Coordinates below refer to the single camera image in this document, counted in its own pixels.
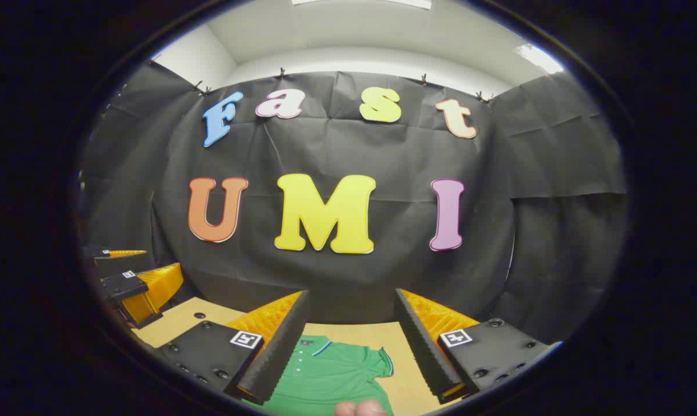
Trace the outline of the ceiling light panel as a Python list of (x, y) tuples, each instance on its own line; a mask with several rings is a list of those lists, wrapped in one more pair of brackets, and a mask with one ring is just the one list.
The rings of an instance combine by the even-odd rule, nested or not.
[(342, 3), (392, 3), (401, 7), (409, 7), (419, 10), (431, 10), (433, 0), (290, 0), (292, 5), (301, 6), (318, 2), (342, 2)]
[(541, 69), (545, 74), (562, 73), (565, 68), (557, 59), (533, 44), (523, 44), (515, 47), (513, 52), (526, 61)]

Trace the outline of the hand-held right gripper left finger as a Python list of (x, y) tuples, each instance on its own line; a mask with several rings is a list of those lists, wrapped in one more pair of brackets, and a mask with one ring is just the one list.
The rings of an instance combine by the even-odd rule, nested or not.
[(309, 291), (298, 291), (224, 325), (201, 321), (156, 348), (156, 354), (196, 387), (263, 404), (285, 371), (310, 310)]

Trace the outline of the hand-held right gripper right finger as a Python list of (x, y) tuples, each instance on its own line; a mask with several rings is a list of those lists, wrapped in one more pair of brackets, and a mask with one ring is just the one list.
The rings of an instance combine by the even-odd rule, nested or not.
[(466, 399), (524, 374), (562, 346), (501, 318), (476, 321), (404, 289), (394, 310), (430, 391), (441, 404)]

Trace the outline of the green T-shirt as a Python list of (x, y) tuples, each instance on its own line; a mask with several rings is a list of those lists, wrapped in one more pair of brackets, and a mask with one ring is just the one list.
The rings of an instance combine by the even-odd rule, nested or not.
[(387, 392), (378, 382), (394, 373), (393, 360), (383, 348), (302, 336), (261, 408), (279, 416), (333, 416), (338, 403), (375, 400), (394, 416)]

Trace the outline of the black backdrop cloth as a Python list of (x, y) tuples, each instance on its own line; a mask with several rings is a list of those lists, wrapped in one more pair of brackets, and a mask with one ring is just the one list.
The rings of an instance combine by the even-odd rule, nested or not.
[[(372, 177), (374, 250), (277, 248), (286, 174), (324, 200)], [(307, 289), (315, 323), (392, 321), (401, 288), (563, 340), (605, 294), (628, 229), (617, 139), (565, 73), (481, 103), (340, 72), (200, 96), (153, 64), (101, 118), (81, 175), (88, 242), (178, 262), (195, 295), (233, 310)]]

